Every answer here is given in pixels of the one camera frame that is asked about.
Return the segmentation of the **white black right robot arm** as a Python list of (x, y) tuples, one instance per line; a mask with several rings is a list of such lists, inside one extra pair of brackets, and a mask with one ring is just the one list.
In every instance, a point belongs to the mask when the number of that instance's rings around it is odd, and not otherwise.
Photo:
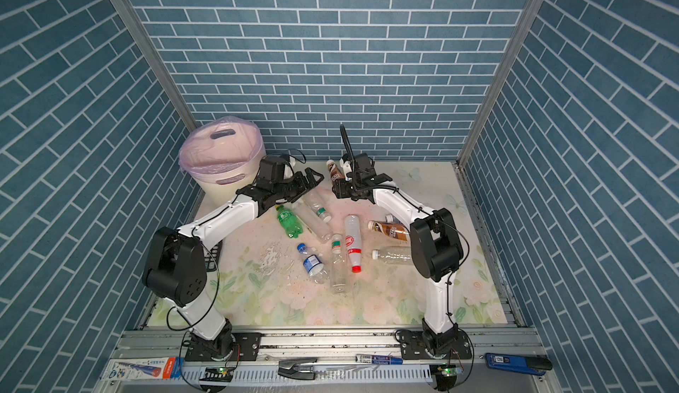
[(447, 209), (432, 209), (416, 201), (386, 174), (378, 174), (367, 154), (326, 162), (332, 192), (338, 199), (369, 200), (408, 225), (411, 260), (428, 280), (423, 330), (430, 347), (457, 336), (451, 309), (454, 276), (463, 263), (463, 244)]

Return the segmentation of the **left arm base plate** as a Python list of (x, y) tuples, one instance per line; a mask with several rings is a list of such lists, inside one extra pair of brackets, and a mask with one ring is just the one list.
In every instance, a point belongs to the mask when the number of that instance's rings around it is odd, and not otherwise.
[(205, 340), (191, 333), (182, 341), (186, 361), (255, 361), (261, 344), (261, 333), (228, 331), (214, 340)]

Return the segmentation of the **brown coffee bottle back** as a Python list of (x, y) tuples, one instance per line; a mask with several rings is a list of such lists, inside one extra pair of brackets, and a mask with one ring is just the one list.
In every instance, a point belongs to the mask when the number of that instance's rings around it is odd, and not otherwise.
[(345, 179), (342, 169), (334, 160), (328, 160), (326, 162), (327, 170), (330, 173), (330, 179), (332, 183), (341, 181)]

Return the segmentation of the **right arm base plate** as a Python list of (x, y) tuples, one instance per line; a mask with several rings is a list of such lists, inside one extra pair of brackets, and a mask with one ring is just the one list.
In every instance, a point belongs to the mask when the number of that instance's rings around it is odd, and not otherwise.
[(394, 339), (404, 360), (465, 360), (473, 357), (470, 341), (461, 329), (450, 329), (440, 335), (435, 335), (429, 330), (397, 329), (394, 332)]

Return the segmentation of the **long clear plastic bottle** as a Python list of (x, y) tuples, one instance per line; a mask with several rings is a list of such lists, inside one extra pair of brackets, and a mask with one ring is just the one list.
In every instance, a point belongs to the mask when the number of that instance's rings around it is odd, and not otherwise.
[(292, 210), (321, 243), (327, 243), (331, 239), (332, 229), (330, 225), (318, 217), (314, 211), (301, 200), (292, 204)]

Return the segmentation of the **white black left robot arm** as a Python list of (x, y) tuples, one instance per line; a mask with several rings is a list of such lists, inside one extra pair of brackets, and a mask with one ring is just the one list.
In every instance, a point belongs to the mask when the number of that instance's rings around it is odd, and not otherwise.
[(285, 177), (283, 169), (272, 166), (260, 170), (252, 184), (207, 216), (178, 229), (157, 230), (148, 249), (143, 285), (173, 302), (194, 336), (208, 342), (221, 338), (227, 319), (215, 308), (217, 297), (207, 292), (206, 253), (242, 225), (272, 207), (296, 202), (323, 180), (311, 168)]

